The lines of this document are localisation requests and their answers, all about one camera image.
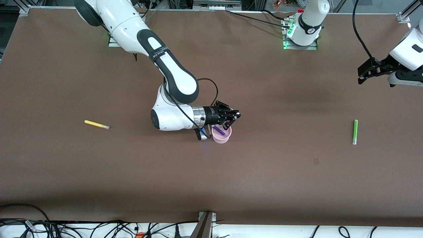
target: purple marker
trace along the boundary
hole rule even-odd
[[[219,129],[217,126],[215,126],[215,125],[213,125],[212,126],[213,127],[213,129],[215,129],[217,132],[219,132],[221,135],[226,135],[221,129]]]

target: cable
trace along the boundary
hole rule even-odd
[[[200,78],[200,79],[197,79],[197,81],[201,81],[201,80],[208,80],[208,81],[210,81],[210,82],[212,82],[213,84],[214,84],[214,86],[216,87],[216,96],[214,97],[214,100],[212,101],[212,103],[210,104],[210,106],[212,107],[213,106],[213,104],[214,104],[214,102],[216,101],[216,99],[217,99],[217,96],[219,95],[219,89],[217,88],[217,84],[213,81],[213,80],[211,80],[211,79],[209,79],[209,78],[206,78],[206,77],[204,77],[204,78]]]
[[[359,1],[359,0],[356,0],[356,1],[355,1],[355,4],[354,4],[354,9],[352,10],[352,27],[354,28],[354,33],[355,33],[355,35],[357,36],[358,41],[360,41],[361,45],[363,46],[364,50],[366,51],[367,55],[369,56],[370,60],[371,60],[374,64],[376,64],[377,66],[380,66],[380,64],[379,64],[379,63],[377,63],[377,62],[376,62],[376,60],[373,58],[373,56],[370,54],[370,51],[367,49],[366,44],[363,42],[363,40],[361,39],[360,35],[359,35],[359,34],[358,34],[358,32],[357,32],[357,28],[356,28],[356,26],[355,26],[355,10],[357,9],[358,1]]]
[[[320,227],[320,226],[316,226],[316,228],[314,229],[313,234],[310,236],[310,238],[314,238],[314,236],[316,235],[317,229],[318,229],[319,227]]]
[[[7,208],[7,207],[16,207],[16,206],[23,206],[23,207],[31,207],[31,208],[35,208],[37,209],[40,213],[43,214],[43,216],[46,218],[47,221],[51,222],[51,220],[49,219],[49,217],[47,216],[47,214],[39,207],[31,205],[31,204],[25,204],[25,203],[11,203],[11,204],[6,204],[3,206],[0,206],[0,208]],[[55,230],[56,230],[56,235],[58,236],[58,238],[61,238],[60,234],[59,234],[59,228],[57,227],[57,224],[53,225]]]
[[[157,231],[153,231],[152,235],[153,235],[153,234],[156,234],[156,233],[157,233],[157,232],[159,232],[159,231],[162,231],[162,230],[164,230],[164,229],[167,229],[167,228],[169,228],[169,227],[176,226],[176,225],[179,225],[179,224],[185,224],[185,223],[198,223],[198,221],[183,221],[183,222],[177,222],[177,223],[174,223],[174,224],[172,224],[172,225],[168,225],[168,226],[165,226],[165,227],[163,227],[163,228],[160,228],[160,229],[158,229]]]
[[[271,23],[271,22],[263,21],[263,20],[260,20],[260,19],[254,18],[254,17],[249,17],[249,16],[241,15],[241,14],[238,14],[236,12],[231,12],[231,11],[228,11],[228,10],[225,10],[225,11],[226,12],[229,12],[231,14],[235,14],[237,16],[246,17],[246,18],[250,18],[250,19],[253,19],[253,20],[256,20],[256,21],[259,21],[259,22],[264,22],[264,23],[267,23],[267,24],[271,24],[271,25],[275,25],[275,26],[278,26],[278,27],[289,29],[289,26],[286,26],[286,25],[280,25],[280,24],[276,24],[276,23]]]
[[[144,12],[144,14],[141,16],[141,18],[145,17],[145,16],[147,15],[147,12],[148,12],[149,10],[150,10],[150,9],[149,9],[149,8],[147,8],[146,12]]]
[[[117,230],[117,228],[119,227],[119,224],[115,227],[115,228],[113,228],[113,229],[111,229],[105,236],[104,236],[104,238],[106,238],[108,235],[110,235],[110,233],[112,233],[112,231],[116,231]]]
[[[373,232],[374,232],[374,230],[376,230],[376,228],[377,228],[377,227],[373,227],[373,229],[371,229],[371,232],[370,232],[370,237],[369,237],[369,238],[371,238],[371,237],[373,236]]]
[[[267,12],[267,13],[269,13],[272,17],[274,17],[274,18],[276,18],[276,19],[278,19],[278,20],[283,20],[283,18],[282,17],[278,17],[278,16],[276,16],[275,14],[273,14],[273,13],[271,13],[270,11],[268,11],[268,10],[266,10],[266,9],[263,9],[263,10],[260,10],[261,12]]]
[[[203,135],[205,135],[206,137],[207,137],[207,139],[210,139],[211,138],[211,136],[208,136],[204,131],[203,131],[203,129],[202,128],[200,128],[198,125],[197,125],[197,123],[195,123],[192,119],[191,119],[191,117],[189,117],[185,112],[184,112],[184,110],[182,110],[182,108],[179,106],[179,104],[178,103],[176,103],[176,101],[170,96],[170,94],[169,94],[169,92],[168,92],[168,90],[166,89],[166,87],[165,86],[163,86],[163,89],[164,89],[164,91],[165,91],[165,93],[166,93],[166,95],[170,98],[170,100],[172,100],[172,102],[179,108],[179,110],[194,124],[194,126],[203,134]]]
[[[256,1],[257,1],[257,0],[254,0],[254,2],[252,2],[252,3],[251,3],[250,7],[249,7],[246,11],[250,10],[250,9],[251,9],[251,7],[253,6],[253,4],[254,4]]]
[[[341,229],[344,229],[344,230],[346,231],[346,233],[347,233],[347,235],[348,235],[348,236],[345,236],[345,235],[342,233]],[[338,232],[339,232],[339,234],[340,234],[341,236],[343,236],[344,238],[351,238],[351,236],[349,236],[348,229],[347,229],[347,228],[345,228],[345,227],[343,227],[343,226],[338,227]]]
[[[166,237],[166,238],[170,238],[169,236],[167,236],[167,235],[165,235],[165,234],[163,234],[163,233],[160,233],[160,232],[156,232],[155,234],[159,234],[159,235],[162,235],[162,236],[164,236],[164,237]]]
[[[99,228],[101,225],[103,225],[104,223],[108,223],[108,222],[103,222],[103,223],[100,223],[100,224],[98,224],[94,229],[93,229],[93,231],[91,232],[91,235],[90,235],[90,238],[92,238],[93,237],[93,234],[94,234],[94,232],[96,231],[96,229],[97,228]]]
[[[67,234],[67,235],[70,235],[71,237],[73,237],[73,238],[76,238],[76,236],[74,236],[74,235],[72,235],[72,234],[69,234],[69,233],[67,233],[67,232],[61,232],[61,233],[63,233],[63,234]]]

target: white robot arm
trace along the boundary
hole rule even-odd
[[[395,85],[423,86],[423,19],[412,28],[387,58],[368,59],[358,68],[358,83],[368,78],[389,75],[391,87]]]
[[[297,45],[307,46],[319,37],[322,22],[330,9],[327,0],[310,0],[304,12],[294,14],[288,37]]]
[[[204,125],[223,125],[228,129],[241,116],[239,111],[216,101],[211,106],[190,106],[197,99],[196,78],[171,53],[164,42],[144,23],[131,0],[75,0],[78,14],[92,26],[103,26],[127,52],[150,58],[164,76],[151,121],[159,130],[195,129],[198,139],[207,136]]]

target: mounting plate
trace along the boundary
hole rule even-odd
[[[280,21],[281,25],[292,27],[295,22],[294,16],[285,17]],[[290,29],[282,28],[283,48],[285,50],[317,50],[317,40],[314,40],[311,45],[301,46],[295,44],[287,35]]]

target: brown table surface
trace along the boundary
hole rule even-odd
[[[1,204],[32,203],[55,220],[213,210],[226,223],[423,224],[423,91],[391,89],[386,76],[357,84],[367,55],[351,15],[327,16],[318,51],[284,50],[280,28],[224,11],[160,11],[148,24],[240,110],[230,141],[156,130],[162,76],[147,57],[107,47],[104,29],[73,9],[31,9],[0,64]],[[379,59],[407,32],[394,15],[359,15],[357,28]],[[196,104],[208,105],[214,87],[200,87]]]

